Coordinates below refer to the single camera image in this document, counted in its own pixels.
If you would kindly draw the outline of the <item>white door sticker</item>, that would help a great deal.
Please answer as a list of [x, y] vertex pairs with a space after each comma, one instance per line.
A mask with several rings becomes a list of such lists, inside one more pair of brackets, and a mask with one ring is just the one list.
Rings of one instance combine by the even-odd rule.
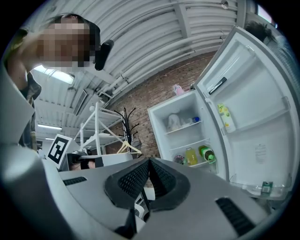
[[255, 150], [255, 161], [258, 164], [264, 164], [267, 159], [267, 146], [266, 144], [256, 144], [254, 146]]

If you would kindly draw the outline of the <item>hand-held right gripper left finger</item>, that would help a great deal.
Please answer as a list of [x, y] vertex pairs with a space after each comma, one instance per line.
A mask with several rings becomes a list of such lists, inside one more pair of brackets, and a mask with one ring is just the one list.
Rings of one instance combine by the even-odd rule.
[[106, 179], [142, 159], [104, 166], [90, 170], [60, 172], [63, 180], [85, 177], [86, 180], [65, 186], [65, 193], [58, 201], [61, 213], [75, 233], [112, 233], [125, 225], [129, 208], [114, 205], [105, 193]]

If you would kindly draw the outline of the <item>white bag of food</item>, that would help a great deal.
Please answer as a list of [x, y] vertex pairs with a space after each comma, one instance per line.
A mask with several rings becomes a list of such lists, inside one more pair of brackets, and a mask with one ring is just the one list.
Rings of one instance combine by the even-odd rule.
[[181, 123], [180, 123], [180, 119], [179, 119], [178, 115], [171, 114], [168, 117], [168, 126], [167, 126], [168, 132], [172, 132], [172, 131], [178, 130], [180, 128], [181, 128]]

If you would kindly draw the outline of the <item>ceiling air vent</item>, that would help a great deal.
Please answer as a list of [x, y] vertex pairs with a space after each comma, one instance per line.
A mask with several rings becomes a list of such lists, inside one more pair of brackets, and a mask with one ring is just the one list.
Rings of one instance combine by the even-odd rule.
[[88, 95], [88, 93], [87, 93], [86, 90], [83, 90], [81, 92], [81, 94], [80, 94], [80, 96], [79, 96], [79, 98], [78, 98], [78, 100], [77, 100], [77, 102], [75, 104], [74, 110], [73, 110], [73, 114], [74, 115], [78, 115], [78, 113], [79, 113], [79, 111], [80, 111], [80, 109], [81, 109], [81, 107], [82, 107], [82, 105], [83, 105], [83, 103], [84, 103], [87, 95]]

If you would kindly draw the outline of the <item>glass shelf with white trim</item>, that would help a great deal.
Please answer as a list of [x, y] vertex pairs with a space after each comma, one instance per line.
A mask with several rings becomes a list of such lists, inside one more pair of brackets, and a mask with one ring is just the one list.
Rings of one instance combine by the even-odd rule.
[[205, 162], [201, 162], [201, 163], [198, 163], [198, 164], [195, 164], [195, 165], [189, 165], [189, 167], [192, 167], [192, 168], [199, 168], [199, 167], [204, 167], [204, 166], [207, 166], [207, 165], [213, 165], [215, 164], [216, 162], [209, 162], [209, 161], [205, 161]]
[[190, 125], [183, 126], [183, 127], [179, 128], [179, 129], [176, 129], [176, 130], [173, 130], [173, 131], [167, 132], [167, 133], [165, 133], [164, 135], [168, 135], [168, 134], [171, 134], [171, 133], [174, 133], [174, 132], [177, 132], [177, 131], [180, 131], [180, 130], [186, 129], [186, 128], [188, 128], [188, 127], [191, 127], [191, 126], [195, 126], [195, 125], [197, 125], [197, 124], [199, 124], [199, 123], [202, 123], [202, 122], [203, 122], [203, 121], [201, 120], [201, 121], [195, 122], [195, 123], [193, 123], [193, 124], [190, 124]]

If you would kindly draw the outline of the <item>small green box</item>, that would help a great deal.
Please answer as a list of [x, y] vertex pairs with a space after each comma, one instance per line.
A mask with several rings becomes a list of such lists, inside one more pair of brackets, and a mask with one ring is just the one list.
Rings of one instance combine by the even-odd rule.
[[270, 195], [273, 189], [273, 181], [264, 181], [261, 187], [261, 195]]

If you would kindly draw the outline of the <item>clear door bin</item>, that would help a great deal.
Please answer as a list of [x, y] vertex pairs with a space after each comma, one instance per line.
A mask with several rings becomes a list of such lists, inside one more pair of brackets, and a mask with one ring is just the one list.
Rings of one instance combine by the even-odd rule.
[[230, 178], [230, 183], [233, 186], [239, 187], [242, 189], [243, 192], [247, 193], [250, 197], [254, 198], [261, 198], [261, 199], [285, 199], [289, 192], [289, 188], [292, 186], [292, 177], [290, 174], [288, 174], [287, 180], [285, 181], [285, 184], [279, 184], [276, 185], [275, 182], [273, 181], [273, 189], [270, 195], [261, 195], [261, 187], [262, 183], [264, 181], [261, 181], [258, 184], [244, 184], [241, 183], [241, 181], [237, 180], [237, 175], [234, 174]]

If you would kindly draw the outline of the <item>olive green drink bottle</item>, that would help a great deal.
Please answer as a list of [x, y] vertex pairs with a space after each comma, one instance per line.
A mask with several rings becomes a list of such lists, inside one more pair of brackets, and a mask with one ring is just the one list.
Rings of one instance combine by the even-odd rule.
[[210, 147], [202, 145], [198, 148], [198, 150], [201, 157], [204, 160], [206, 160], [209, 164], [215, 163], [216, 157], [214, 151]]

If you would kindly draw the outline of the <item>pink packet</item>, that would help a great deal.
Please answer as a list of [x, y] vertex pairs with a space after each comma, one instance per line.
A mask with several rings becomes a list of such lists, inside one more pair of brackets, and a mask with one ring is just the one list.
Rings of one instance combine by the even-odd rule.
[[185, 93], [185, 91], [177, 84], [173, 86], [173, 92], [175, 93], [176, 96], [180, 96]]

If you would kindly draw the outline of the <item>white ceiling pipe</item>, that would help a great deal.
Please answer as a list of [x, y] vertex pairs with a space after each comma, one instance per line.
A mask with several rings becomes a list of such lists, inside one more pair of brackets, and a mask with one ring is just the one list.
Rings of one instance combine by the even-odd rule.
[[159, 68], [161, 65], [165, 65], [169, 61], [182, 58], [183, 56], [189, 54], [187, 51], [194, 52], [194, 50], [192, 50], [192, 47], [189, 46], [189, 44], [194, 41], [201, 42], [201, 44], [203, 44], [204, 41], [219, 39], [220, 37], [224, 37], [226, 35], [226, 33], [223, 33], [221, 31], [213, 33], [203, 33], [163, 47], [158, 51], [150, 54], [146, 58], [142, 59], [137, 64], [133, 65], [131, 68], [122, 73], [113, 83], [98, 90], [97, 94], [104, 94], [106, 91], [111, 90], [122, 81], [132, 82], [132, 78], [143, 76], [144, 74], [147, 74], [148, 71]]

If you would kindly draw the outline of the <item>white shelf rack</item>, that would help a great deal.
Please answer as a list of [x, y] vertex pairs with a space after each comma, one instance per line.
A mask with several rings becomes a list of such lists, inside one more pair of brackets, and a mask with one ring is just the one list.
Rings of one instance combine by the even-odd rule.
[[98, 155], [105, 154], [105, 146], [123, 142], [125, 137], [116, 135], [111, 128], [123, 121], [120, 114], [100, 107], [97, 102], [92, 107], [87, 120], [81, 123], [74, 140], [79, 141], [79, 150], [96, 150]]

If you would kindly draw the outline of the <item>ceiling light panel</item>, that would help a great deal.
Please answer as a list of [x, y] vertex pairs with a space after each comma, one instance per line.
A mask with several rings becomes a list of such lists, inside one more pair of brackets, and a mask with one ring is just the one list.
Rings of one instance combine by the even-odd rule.
[[62, 130], [62, 127], [56, 127], [56, 126], [49, 126], [49, 125], [43, 125], [43, 124], [38, 124], [37, 126], [42, 129], [49, 129], [49, 130], [55, 130], [55, 131]]
[[56, 79], [69, 85], [71, 85], [75, 79], [71, 74], [61, 72], [57, 69], [45, 68], [43, 65], [33, 68], [32, 71], [42, 74], [47, 80]]

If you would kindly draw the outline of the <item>white door shelf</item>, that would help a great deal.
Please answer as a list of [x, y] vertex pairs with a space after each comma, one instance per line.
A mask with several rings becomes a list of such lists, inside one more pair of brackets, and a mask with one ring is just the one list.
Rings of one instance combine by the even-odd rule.
[[280, 105], [280, 106], [282, 106], [282, 108], [272, 112], [272, 114], [269, 114], [269, 115], [267, 115], [267, 116], [265, 116], [265, 117], [263, 117], [259, 120], [251, 122], [250, 124], [247, 124], [243, 127], [237, 127], [232, 132], [228, 132], [227, 130], [225, 130], [224, 127], [220, 128], [222, 135], [225, 136], [225, 135], [228, 135], [228, 134], [231, 134], [231, 133], [234, 133], [234, 132], [242, 132], [242, 131], [246, 131], [246, 130], [249, 130], [249, 129], [252, 129], [252, 128], [256, 128], [256, 127], [258, 127], [262, 124], [265, 124], [269, 121], [272, 121], [272, 120], [278, 118], [279, 116], [281, 116], [283, 114], [286, 114], [287, 112], [290, 111], [290, 108], [291, 108], [291, 105], [290, 105], [290, 102], [289, 102], [289, 99], [288, 99], [287, 96], [282, 97], [280, 99], [280, 101], [278, 103], [276, 103], [276, 105]]

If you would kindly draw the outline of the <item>yellow juice bottle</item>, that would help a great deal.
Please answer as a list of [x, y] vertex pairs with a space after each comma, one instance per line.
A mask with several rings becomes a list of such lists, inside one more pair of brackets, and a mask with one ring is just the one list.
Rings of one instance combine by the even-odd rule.
[[198, 159], [196, 152], [193, 148], [186, 148], [184, 165], [196, 165], [198, 164]]

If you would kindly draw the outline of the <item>clear plastic fridge drawer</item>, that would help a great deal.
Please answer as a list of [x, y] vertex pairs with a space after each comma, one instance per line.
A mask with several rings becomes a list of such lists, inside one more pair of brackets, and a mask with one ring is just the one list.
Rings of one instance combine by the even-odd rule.
[[193, 142], [193, 143], [185, 144], [185, 145], [173, 148], [173, 149], [169, 149], [169, 151], [175, 151], [175, 150], [191, 147], [191, 146], [194, 146], [194, 145], [200, 145], [202, 143], [209, 143], [209, 142], [210, 142], [210, 138], [205, 138], [205, 139], [202, 139], [202, 140], [197, 141], [197, 142]]

